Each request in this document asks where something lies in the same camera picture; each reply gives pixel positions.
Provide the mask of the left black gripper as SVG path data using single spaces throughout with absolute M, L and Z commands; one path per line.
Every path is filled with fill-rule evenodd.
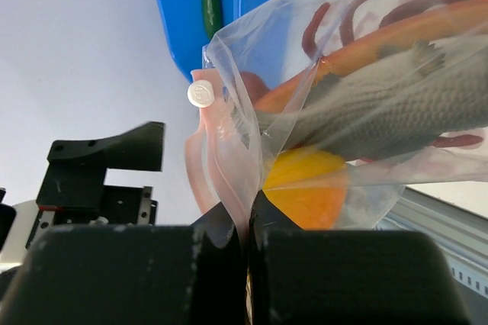
M 104 180 L 106 168 L 162 170 L 164 137 L 165 124 L 149 121 L 112 137 L 54 141 L 47 160 L 75 166 L 47 168 L 25 247 L 56 225 L 155 224 L 158 202 L 151 187 L 106 185 Z

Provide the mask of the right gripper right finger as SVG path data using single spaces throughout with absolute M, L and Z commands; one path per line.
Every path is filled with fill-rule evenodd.
M 435 241 L 408 230 L 304 230 L 258 193 L 250 220 L 255 324 L 469 324 Z

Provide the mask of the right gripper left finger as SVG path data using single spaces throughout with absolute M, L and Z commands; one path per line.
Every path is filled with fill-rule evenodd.
M 241 324 L 244 258 L 218 204 L 188 226 L 60 225 L 34 241 L 3 324 Z

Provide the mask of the yellow toy mango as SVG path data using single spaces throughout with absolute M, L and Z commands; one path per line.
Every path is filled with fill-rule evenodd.
M 278 155 L 262 191 L 298 227 L 328 230 L 339 219 L 348 180 L 341 176 L 331 186 L 327 178 L 345 167 L 342 157 L 312 147 L 288 150 Z

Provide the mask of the red toy lobster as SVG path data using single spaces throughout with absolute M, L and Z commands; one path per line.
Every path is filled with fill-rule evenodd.
M 355 16 L 356 10 L 363 5 L 367 0 L 354 0 L 345 10 L 341 21 L 339 23 L 339 36 L 342 42 L 340 48 L 345 45 L 350 44 L 352 41 L 357 40 L 360 37 L 356 37 L 353 33 L 353 20 Z M 427 6 L 424 4 L 425 2 L 430 2 L 430 0 L 411 0 L 416 3 L 418 7 L 422 10 L 427 9 Z M 317 11 L 315 12 L 314 16 L 312 17 L 310 23 L 308 24 L 306 30 L 303 33 L 302 38 L 302 47 L 303 50 L 313 59 L 316 60 L 317 66 L 319 65 L 320 60 L 324 56 L 320 56 L 318 54 L 318 49 L 315 43 L 315 35 L 318 30 L 319 24 L 325 18 L 327 11 L 329 10 L 329 3 L 325 3 L 321 5 Z M 469 30 L 465 34 L 452 36 L 452 37 L 460 37 L 460 36 L 471 36 L 478 34 L 475 30 Z M 309 76 L 310 81 L 310 90 L 311 90 L 311 83 L 314 80 L 316 72 Z M 302 107 L 304 102 L 307 99 L 307 96 L 310 90 L 307 93 L 307 96 L 301 102 L 301 104 L 294 109 L 286 110 L 285 105 L 290 100 L 292 92 L 296 91 L 298 87 L 298 80 L 297 78 L 292 78 L 289 81 L 285 82 L 282 86 L 278 87 L 277 90 L 268 93 L 267 95 L 263 96 L 255 106 L 255 112 L 260 111 L 271 111 L 271 112 L 291 112 L 291 111 L 299 111 Z M 442 134 L 435 142 L 431 145 L 425 147 L 433 147 L 433 148 L 470 148 L 479 146 L 483 142 L 482 136 L 482 129 L 486 128 L 476 128 L 473 130 L 462 130 L 459 132 L 449 132 Z M 260 131 L 260 137 L 262 139 L 262 155 L 265 159 L 270 159 L 279 153 L 283 153 L 288 151 L 284 148 L 284 142 L 286 140 L 285 129 L 283 127 L 270 127 L 265 131 Z M 296 146 L 289 150 L 294 150 L 298 148 L 305 148 L 305 147 L 312 147 L 316 150 L 320 150 L 314 146 Z

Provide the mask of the green toy cucumber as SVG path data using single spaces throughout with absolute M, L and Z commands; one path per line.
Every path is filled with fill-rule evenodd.
M 223 27 L 222 0 L 201 0 L 204 30 L 211 39 Z

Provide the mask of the clear pink-dotted zip bag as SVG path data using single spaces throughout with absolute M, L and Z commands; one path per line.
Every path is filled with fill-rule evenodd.
M 247 231 L 373 227 L 407 185 L 487 180 L 487 0 L 268 0 L 215 33 L 188 88 L 197 206 Z

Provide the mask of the grey toy fish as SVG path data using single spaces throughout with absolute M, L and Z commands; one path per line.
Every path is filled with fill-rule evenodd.
M 283 127 L 287 150 L 380 160 L 487 125 L 486 35 L 386 45 L 377 55 L 346 76 L 325 75 L 299 111 L 256 111 L 259 130 Z

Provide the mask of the toy steak slice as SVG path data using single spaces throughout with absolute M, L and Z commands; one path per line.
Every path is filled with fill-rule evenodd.
M 387 14 L 380 27 L 324 56 L 311 88 L 330 73 L 346 76 L 379 59 L 378 50 L 392 45 L 409 49 L 417 40 L 440 40 L 475 30 L 487 33 L 487 0 L 430 0 L 422 10 L 414 1 Z

